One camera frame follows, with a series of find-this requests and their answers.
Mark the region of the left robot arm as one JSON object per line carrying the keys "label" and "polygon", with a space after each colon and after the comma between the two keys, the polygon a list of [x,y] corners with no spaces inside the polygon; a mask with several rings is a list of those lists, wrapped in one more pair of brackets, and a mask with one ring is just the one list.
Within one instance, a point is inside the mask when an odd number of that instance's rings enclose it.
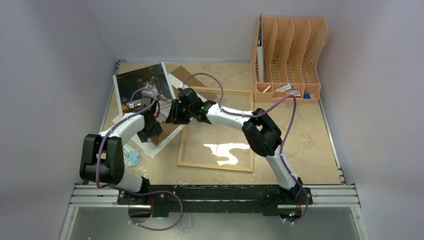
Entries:
{"label": "left robot arm", "polygon": [[141,100],[140,105],[130,108],[108,130],[86,135],[82,144],[80,178],[95,183],[98,188],[111,187],[125,191],[138,205],[146,203],[150,182],[125,168],[123,146],[133,136],[147,142],[162,133],[155,115],[157,109],[158,101],[147,97]]}

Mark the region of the orange desk file organizer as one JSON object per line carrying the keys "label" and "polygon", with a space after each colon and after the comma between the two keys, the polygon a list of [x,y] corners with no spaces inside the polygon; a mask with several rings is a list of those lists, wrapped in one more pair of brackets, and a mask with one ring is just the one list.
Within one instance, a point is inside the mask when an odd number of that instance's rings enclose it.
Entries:
{"label": "orange desk file organizer", "polygon": [[[320,99],[321,83],[317,65],[325,45],[329,28],[325,18],[262,16],[262,46],[264,82],[258,81],[257,43],[259,17],[256,20],[250,68],[255,103],[276,103],[288,91],[276,92],[281,86],[292,84],[290,90],[300,90],[301,103],[316,103]],[[304,94],[312,99],[304,99]]]}

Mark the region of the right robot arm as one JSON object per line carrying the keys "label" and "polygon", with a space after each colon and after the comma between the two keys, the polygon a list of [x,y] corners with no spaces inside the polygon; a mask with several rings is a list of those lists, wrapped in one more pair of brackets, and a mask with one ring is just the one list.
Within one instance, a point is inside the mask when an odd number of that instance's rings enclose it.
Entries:
{"label": "right robot arm", "polygon": [[166,122],[187,125],[191,119],[242,131],[253,152],[264,157],[270,165],[284,202],[292,204],[300,198],[301,193],[308,194],[284,153],[288,136],[282,135],[267,110],[236,110],[222,106],[220,101],[204,101],[192,88],[181,89],[178,98],[171,102]]}

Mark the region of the white marker pen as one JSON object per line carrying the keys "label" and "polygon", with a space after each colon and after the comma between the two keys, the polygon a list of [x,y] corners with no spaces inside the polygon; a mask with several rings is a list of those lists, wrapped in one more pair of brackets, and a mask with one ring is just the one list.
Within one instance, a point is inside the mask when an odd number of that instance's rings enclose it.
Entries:
{"label": "white marker pen", "polygon": [[289,91],[293,88],[293,84],[292,83],[288,83],[286,85],[280,86],[278,88],[275,88],[274,91],[275,92],[286,92]]}

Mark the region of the blue white tape dispenser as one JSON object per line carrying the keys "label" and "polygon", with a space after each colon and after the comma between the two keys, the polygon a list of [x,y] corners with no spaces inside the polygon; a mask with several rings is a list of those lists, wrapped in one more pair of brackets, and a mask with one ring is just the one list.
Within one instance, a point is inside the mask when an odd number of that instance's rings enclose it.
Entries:
{"label": "blue white tape dispenser", "polygon": [[129,145],[123,147],[123,160],[126,167],[136,167],[142,159],[142,154]]}

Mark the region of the wooden picture frame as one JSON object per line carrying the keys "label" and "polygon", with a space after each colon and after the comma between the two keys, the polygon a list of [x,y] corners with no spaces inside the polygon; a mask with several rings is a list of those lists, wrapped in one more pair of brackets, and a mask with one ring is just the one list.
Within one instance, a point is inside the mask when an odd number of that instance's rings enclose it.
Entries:
{"label": "wooden picture frame", "polygon": [[184,161],[184,154],[186,148],[186,141],[189,133],[189,127],[185,125],[182,130],[179,153],[176,164],[180,167],[193,167],[193,168],[202,168],[202,169],[213,169],[213,170],[224,170],[224,171],[237,171],[237,172],[253,172],[254,170],[254,159],[253,152],[261,144],[261,131],[257,129],[255,125],[255,117],[258,117],[258,114],[248,113],[247,111],[237,111],[236,113],[231,113],[229,109],[221,106],[221,98],[216,102],[217,109],[210,109],[209,112],[211,116],[209,117],[211,123],[217,123],[219,125],[224,125],[236,130],[243,132],[246,140],[248,141],[249,155],[248,155],[248,166],[241,167],[236,165],[230,165],[229,163],[224,163],[223,165],[213,165],[206,163],[198,162],[186,162]]}

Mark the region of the white folder in organizer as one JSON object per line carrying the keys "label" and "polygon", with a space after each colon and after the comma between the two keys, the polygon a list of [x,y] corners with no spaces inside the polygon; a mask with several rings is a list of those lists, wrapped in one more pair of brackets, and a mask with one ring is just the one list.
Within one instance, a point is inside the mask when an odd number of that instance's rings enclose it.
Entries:
{"label": "white folder in organizer", "polygon": [[257,65],[258,65],[258,81],[264,82],[264,53],[263,53],[263,31],[262,31],[262,14],[259,15],[259,28],[257,40]]}

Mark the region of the clear acrylic sheet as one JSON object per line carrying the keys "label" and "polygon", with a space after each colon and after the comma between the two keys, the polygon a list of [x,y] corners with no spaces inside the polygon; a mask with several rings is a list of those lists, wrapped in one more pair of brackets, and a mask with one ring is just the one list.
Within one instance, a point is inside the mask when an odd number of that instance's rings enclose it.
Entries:
{"label": "clear acrylic sheet", "polygon": [[247,173],[254,169],[253,151],[240,129],[196,120],[182,127],[176,164]]}

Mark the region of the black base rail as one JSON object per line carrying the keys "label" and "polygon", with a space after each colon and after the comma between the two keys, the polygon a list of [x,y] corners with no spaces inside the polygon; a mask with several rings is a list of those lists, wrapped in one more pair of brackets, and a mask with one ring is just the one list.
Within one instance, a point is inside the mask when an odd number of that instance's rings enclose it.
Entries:
{"label": "black base rail", "polygon": [[70,207],[115,207],[168,217],[170,213],[255,213],[297,219],[314,208],[360,207],[353,185],[306,185],[294,196],[277,185],[151,185],[154,193],[135,196],[95,185],[76,185]]}

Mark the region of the white mat board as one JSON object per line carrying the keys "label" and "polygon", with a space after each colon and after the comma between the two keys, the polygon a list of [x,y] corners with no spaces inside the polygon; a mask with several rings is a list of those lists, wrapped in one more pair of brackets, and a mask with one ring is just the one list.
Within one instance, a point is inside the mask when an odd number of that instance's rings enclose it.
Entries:
{"label": "white mat board", "polygon": [[[117,88],[118,84],[117,84],[117,75],[113,76],[113,84],[114,87]],[[172,75],[171,73],[169,73],[167,75],[167,80],[168,83],[170,83],[173,87],[181,87],[181,85],[183,84],[183,82],[181,80],[179,80],[178,78],[176,78],[174,75]],[[112,122],[114,124],[116,124],[119,120],[122,119],[122,112],[121,110],[119,110],[120,113],[119,115],[117,115]],[[175,127],[174,130],[172,130],[169,133],[166,133],[165,131],[165,127]],[[139,139],[139,137],[137,136],[137,134],[135,134],[131,140],[133,142],[135,142],[136,145],[139,146],[139,148],[141,148],[145,154],[147,154],[148,156],[150,156],[151,158],[154,158],[174,137],[176,137],[182,130],[183,130],[183,125],[177,125],[177,124],[164,124],[162,126],[162,134],[159,137],[163,137],[165,136],[164,140],[162,140],[159,144],[154,144],[153,140],[149,140],[148,142],[141,142],[141,140]]]}

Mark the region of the cat photo print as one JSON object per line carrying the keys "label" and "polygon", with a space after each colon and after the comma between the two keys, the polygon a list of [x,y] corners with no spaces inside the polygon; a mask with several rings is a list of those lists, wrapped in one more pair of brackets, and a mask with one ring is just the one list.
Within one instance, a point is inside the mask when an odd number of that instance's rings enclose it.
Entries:
{"label": "cat photo print", "polygon": [[120,117],[129,111],[130,104],[139,106],[143,97],[156,96],[154,115],[160,124],[165,122],[176,96],[163,62],[118,73],[112,79]]}

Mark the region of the brown backing board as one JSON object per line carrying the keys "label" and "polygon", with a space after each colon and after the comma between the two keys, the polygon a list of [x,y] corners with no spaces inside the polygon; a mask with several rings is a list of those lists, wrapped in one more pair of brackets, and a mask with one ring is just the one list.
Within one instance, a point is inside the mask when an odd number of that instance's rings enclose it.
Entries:
{"label": "brown backing board", "polygon": [[[186,70],[182,66],[176,68],[170,74],[176,77],[177,79],[179,79],[181,82],[186,80],[191,75],[191,73],[188,72],[188,70]],[[190,87],[206,87],[202,82],[200,82],[195,77],[192,77],[186,84]],[[174,96],[176,98],[178,98],[178,94],[179,94],[179,90],[177,88],[178,86],[177,87],[172,86]],[[200,95],[204,97],[206,100],[216,101],[218,99],[218,96],[216,94],[210,93],[210,92],[200,93]],[[160,126],[162,128],[162,133],[158,136],[154,136],[150,138],[149,140],[149,142],[154,144],[156,147],[159,147],[159,144],[164,142],[165,139],[168,138],[171,135],[171,133],[174,130],[176,130],[176,128],[178,127],[178,125],[176,124],[165,123],[166,118],[168,117],[170,112],[170,108],[171,108],[170,103],[171,103],[171,100],[167,100],[166,104],[165,104],[165,101],[159,100],[160,113],[158,117],[156,118],[156,120],[160,123]]]}

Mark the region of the red white small box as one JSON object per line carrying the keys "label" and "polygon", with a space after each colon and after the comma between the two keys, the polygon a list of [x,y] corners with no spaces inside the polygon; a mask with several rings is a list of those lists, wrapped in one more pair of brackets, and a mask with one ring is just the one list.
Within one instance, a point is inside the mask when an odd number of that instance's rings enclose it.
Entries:
{"label": "red white small box", "polygon": [[302,93],[301,93],[301,91],[300,91],[300,90],[297,90],[297,89],[288,90],[288,91],[287,91],[287,94],[288,94],[288,95],[293,95],[293,96],[295,96],[296,98],[301,98],[301,97],[302,97]]}

